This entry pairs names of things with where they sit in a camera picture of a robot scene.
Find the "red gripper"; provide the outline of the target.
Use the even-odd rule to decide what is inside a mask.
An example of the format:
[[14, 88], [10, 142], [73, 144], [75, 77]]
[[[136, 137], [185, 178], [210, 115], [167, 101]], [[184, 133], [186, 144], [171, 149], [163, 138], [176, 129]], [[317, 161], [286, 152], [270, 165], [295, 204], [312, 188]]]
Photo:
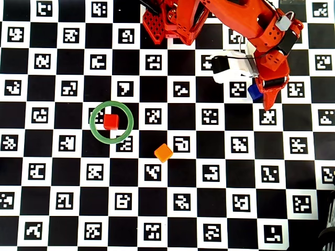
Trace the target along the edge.
[[288, 81], [288, 73], [262, 69], [255, 78], [259, 93], [262, 96], [263, 108], [269, 110], [275, 103], [282, 86]]

